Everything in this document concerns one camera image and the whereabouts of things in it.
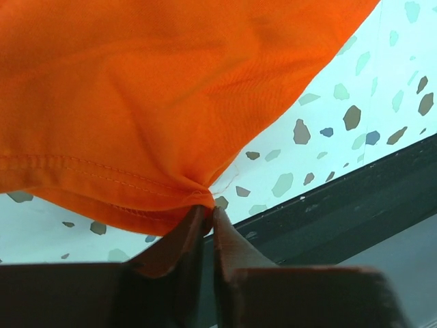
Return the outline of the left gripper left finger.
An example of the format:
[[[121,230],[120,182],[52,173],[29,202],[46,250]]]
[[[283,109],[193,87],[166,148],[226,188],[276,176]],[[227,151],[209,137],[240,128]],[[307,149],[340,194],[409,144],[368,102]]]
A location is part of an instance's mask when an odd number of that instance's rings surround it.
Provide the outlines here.
[[[2,327],[196,327],[205,209],[126,262],[1,267]]]

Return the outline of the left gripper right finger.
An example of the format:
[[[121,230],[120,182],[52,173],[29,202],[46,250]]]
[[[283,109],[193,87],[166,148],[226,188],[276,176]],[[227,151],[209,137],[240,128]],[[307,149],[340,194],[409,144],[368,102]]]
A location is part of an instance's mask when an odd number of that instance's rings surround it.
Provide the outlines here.
[[[279,266],[216,207],[219,327],[411,327],[388,279],[365,266]]]

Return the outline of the orange t-shirt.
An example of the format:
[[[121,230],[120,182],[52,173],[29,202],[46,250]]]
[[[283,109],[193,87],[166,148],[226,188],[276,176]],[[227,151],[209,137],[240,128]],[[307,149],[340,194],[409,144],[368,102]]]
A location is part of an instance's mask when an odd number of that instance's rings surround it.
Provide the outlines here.
[[[2,1],[1,191],[165,235],[375,1]]]

